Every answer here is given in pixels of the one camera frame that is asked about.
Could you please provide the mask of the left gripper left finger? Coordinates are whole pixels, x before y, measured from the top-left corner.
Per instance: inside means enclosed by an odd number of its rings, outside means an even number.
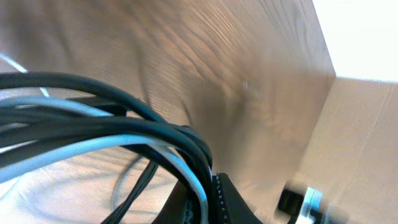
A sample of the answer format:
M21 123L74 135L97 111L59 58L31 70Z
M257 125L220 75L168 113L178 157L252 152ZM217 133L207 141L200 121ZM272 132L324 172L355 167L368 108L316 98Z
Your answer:
M178 181L152 224L192 223L192 193Z

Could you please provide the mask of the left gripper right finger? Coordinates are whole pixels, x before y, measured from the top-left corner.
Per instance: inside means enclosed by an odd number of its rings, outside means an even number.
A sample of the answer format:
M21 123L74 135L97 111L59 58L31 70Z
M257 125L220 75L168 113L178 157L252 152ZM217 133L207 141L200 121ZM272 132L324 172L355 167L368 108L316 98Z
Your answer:
M262 224L251 211L226 173L217 173L213 176L211 223Z

